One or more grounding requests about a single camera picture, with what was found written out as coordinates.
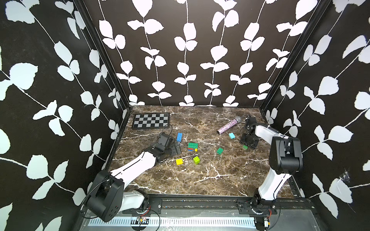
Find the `light blue long lego brick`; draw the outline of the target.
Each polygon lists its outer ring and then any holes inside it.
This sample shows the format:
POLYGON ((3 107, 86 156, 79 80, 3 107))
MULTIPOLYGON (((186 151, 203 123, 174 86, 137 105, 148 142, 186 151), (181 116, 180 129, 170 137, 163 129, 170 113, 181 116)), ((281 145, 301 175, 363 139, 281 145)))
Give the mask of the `light blue long lego brick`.
POLYGON ((177 137, 176 137, 176 141, 177 141, 177 142, 181 142, 181 141, 182 141, 182 136, 183 136, 183 134, 182 134, 182 133, 178 133, 178 134, 177 134, 177 137))

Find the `dark green long lego brick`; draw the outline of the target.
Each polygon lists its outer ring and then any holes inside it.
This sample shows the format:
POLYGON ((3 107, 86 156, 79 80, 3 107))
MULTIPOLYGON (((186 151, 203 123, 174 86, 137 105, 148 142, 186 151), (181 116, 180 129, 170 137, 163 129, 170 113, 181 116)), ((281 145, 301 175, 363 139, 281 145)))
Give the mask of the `dark green long lego brick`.
POLYGON ((189 142, 188 149, 198 149, 198 143, 189 142))

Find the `small dark green lego brick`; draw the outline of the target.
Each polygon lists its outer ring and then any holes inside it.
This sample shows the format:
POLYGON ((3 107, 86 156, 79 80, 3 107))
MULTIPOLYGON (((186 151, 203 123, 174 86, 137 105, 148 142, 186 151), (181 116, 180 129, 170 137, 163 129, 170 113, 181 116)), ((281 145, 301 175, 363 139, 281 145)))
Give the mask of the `small dark green lego brick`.
POLYGON ((216 153, 219 154, 219 155, 221 155, 223 153, 223 151, 224 151, 223 148, 218 148, 217 151, 216 151, 216 153))

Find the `lime green lego brick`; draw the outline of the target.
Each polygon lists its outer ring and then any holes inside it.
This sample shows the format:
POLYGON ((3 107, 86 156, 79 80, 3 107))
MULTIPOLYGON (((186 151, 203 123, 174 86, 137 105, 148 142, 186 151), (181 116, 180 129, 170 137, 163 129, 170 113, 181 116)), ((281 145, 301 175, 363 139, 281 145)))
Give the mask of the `lime green lego brick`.
POLYGON ((195 165, 198 165, 200 163, 200 158, 198 156, 196 156, 196 157, 193 158, 193 161, 194 161, 195 165))

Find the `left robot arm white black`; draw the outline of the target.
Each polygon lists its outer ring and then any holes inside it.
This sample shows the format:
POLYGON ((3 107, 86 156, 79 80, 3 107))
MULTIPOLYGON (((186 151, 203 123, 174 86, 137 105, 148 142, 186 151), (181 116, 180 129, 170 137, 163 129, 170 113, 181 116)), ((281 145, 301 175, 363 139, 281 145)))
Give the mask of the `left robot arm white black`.
POLYGON ((126 192, 126 187, 145 171, 180 153, 180 143, 177 141, 167 147, 155 143, 128 164, 110 172, 100 171, 82 206, 104 222, 112 220, 121 211, 141 208, 147 196, 136 190, 126 192))

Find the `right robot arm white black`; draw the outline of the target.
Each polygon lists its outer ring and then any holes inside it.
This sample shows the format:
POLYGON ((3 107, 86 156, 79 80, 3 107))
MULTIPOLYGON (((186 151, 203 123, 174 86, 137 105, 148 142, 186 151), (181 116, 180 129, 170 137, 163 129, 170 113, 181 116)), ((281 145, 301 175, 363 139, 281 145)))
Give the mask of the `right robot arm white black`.
POLYGON ((257 189, 256 200, 274 201, 282 185, 303 168, 301 142, 298 138, 284 135, 267 124, 251 123, 245 125, 246 133, 241 143, 255 149, 260 139, 270 144, 269 172, 257 189))

